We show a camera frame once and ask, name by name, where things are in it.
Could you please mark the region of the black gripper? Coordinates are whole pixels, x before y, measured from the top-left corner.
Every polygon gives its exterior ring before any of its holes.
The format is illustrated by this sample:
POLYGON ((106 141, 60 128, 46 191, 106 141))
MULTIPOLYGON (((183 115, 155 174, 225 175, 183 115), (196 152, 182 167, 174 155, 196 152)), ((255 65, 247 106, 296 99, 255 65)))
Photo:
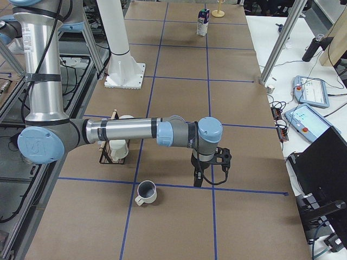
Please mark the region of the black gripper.
POLYGON ((191 163, 194 169, 194 187, 201 187, 203 183, 203 173, 199 170, 198 165, 202 171, 207 169, 210 165, 221 165, 223 172, 230 169, 230 161, 232 156, 228 148, 217 147, 213 154, 198 154, 196 150, 192 150, 191 163))

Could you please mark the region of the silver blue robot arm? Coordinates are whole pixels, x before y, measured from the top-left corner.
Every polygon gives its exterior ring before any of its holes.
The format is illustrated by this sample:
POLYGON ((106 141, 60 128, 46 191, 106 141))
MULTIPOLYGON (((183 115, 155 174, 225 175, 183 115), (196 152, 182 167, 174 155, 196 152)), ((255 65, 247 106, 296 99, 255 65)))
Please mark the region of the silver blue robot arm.
MULTIPOLYGON (((64 23, 59 27, 59 31, 68 33, 79 33, 84 28, 84 22, 64 23)), ((20 23, 13 15, 5 15, 1 17, 1 41, 8 45, 15 38, 22 37, 22 29, 20 23)))
POLYGON ((30 112, 18 137, 24 157, 35 164, 60 160, 73 149, 97 141, 156 139, 167 147, 192 150, 194 186, 200 187, 210 165, 230 169, 229 149, 220 148, 223 127, 205 117, 187 123, 180 116, 94 121, 71 119, 64 110, 58 29, 83 21, 82 1, 13 1, 13 14, 22 29, 26 92, 30 112))

